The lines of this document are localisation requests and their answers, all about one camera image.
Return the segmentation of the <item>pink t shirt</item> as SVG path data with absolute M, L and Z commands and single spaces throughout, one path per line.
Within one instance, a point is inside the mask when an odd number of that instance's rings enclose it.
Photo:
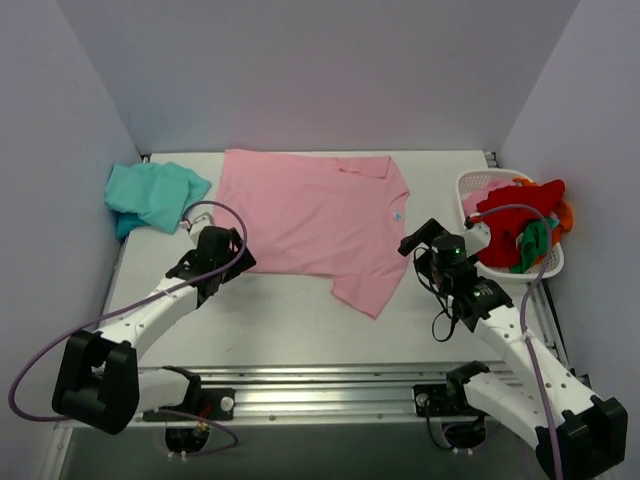
M 478 205 L 485 201 L 492 192 L 491 188 L 483 188 L 468 194 L 462 199 L 463 214 L 465 217 L 470 216 L 478 211 Z
M 408 260 L 410 190 L 390 156 L 313 157 L 228 150 L 215 222 L 244 224 L 253 272 L 329 278 L 332 294 L 377 318 Z

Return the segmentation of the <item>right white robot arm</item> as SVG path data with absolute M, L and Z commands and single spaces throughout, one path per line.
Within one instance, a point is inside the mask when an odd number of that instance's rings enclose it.
M 527 327 L 506 291 L 478 273 L 476 255 L 489 242 L 483 223 L 452 234 L 430 219 L 398 247 L 414 258 L 419 280 L 451 320 L 490 347 L 521 384 L 514 389 L 472 361 L 447 374 L 445 403 L 493 417 L 532 448 L 549 478 L 594 479 L 625 459 L 628 413 L 575 377 Z

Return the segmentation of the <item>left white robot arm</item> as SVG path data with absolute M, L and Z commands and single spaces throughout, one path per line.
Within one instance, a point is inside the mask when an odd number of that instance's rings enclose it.
M 167 410 L 179 419 L 200 412 L 199 375 L 177 366 L 148 371 L 139 361 L 183 317 L 256 261 L 234 228 L 206 226 L 193 249 L 169 269 L 141 305 L 120 319 L 66 341 L 53 410 L 115 435 L 139 413 Z

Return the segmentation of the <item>pink t shirt in basket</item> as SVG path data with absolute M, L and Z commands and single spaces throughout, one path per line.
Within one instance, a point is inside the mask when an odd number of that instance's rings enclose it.
M 465 217 L 470 216 L 478 211 L 478 205 L 485 201 L 492 192 L 491 188 L 483 188 L 468 194 L 462 199 L 463 214 Z

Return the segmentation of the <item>red t shirt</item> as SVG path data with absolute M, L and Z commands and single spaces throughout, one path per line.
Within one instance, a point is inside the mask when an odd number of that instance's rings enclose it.
M 564 200 L 564 193 L 565 183 L 561 180 L 538 185 L 524 178 L 493 190 L 478 205 L 477 213 L 491 231 L 490 245 L 478 253 L 479 260 L 487 267 L 509 270 L 520 259 L 516 247 L 517 238 L 526 225 L 535 220 L 541 220 L 546 227 L 549 250 L 554 246 L 553 209 Z

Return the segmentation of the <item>teal t shirt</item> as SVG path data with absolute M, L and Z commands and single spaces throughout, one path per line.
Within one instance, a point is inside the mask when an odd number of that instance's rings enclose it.
M 104 201 L 115 214 L 118 240 L 142 226 L 172 234 L 185 209 L 203 200 L 210 188 L 209 180 L 174 162 L 116 164 L 105 187 Z

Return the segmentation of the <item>green t shirt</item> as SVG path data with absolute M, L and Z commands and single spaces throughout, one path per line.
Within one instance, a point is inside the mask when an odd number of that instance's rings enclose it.
M 522 274 L 541 262 L 548 251 L 548 235 L 541 220 L 529 222 L 516 240 L 520 259 L 509 268 L 511 273 Z

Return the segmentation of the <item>white plastic basket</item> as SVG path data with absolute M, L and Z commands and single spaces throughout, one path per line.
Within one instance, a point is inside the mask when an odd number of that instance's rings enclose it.
M 518 178 L 524 178 L 536 183 L 525 174 L 515 170 L 485 169 L 468 171 L 461 174 L 455 184 L 458 210 L 461 219 L 466 220 L 468 217 L 477 214 L 476 212 L 467 217 L 463 214 L 462 199 L 468 194 L 483 188 L 491 188 L 493 191 L 513 184 Z M 533 281 L 538 274 L 542 274 L 545 279 L 551 278 L 560 272 L 563 265 L 564 254 L 560 242 L 551 246 L 544 259 L 523 274 L 514 274 L 505 268 L 487 267 L 480 260 L 478 261 L 478 268 L 484 275 L 510 283 L 528 283 Z

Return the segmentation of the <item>orange t shirt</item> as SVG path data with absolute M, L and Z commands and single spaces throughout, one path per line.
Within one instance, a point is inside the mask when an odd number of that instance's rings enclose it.
M 574 226 L 574 217 L 571 207 L 561 200 L 553 209 L 554 228 L 552 230 L 552 244 L 556 245 L 562 237 L 568 234 Z

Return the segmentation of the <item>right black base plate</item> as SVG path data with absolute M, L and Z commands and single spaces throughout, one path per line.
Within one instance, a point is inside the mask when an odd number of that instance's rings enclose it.
M 471 417 L 496 415 L 500 399 L 479 384 L 435 383 L 413 387 L 416 414 L 421 417 Z

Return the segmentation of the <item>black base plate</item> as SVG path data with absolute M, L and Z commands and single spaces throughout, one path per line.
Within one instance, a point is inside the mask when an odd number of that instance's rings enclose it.
M 471 417 L 496 415 L 500 399 L 479 384 L 435 383 L 413 387 L 416 414 L 421 417 Z
M 181 420 L 180 412 L 214 421 L 230 421 L 234 418 L 235 397 L 233 388 L 205 388 L 196 394 L 190 406 L 161 407 L 158 411 L 144 412 L 142 418 L 150 422 L 174 422 Z

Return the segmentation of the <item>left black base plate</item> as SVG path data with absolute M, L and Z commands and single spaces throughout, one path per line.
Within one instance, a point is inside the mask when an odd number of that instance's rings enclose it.
M 144 412 L 142 418 L 150 422 L 174 422 L 181 420 L 180 412 L 214 421 L 230 421 L 234 418 L 235 397 L 233 388 L 205 388 L 196 394 L 190 406 L 161 407 L 158 411 Z

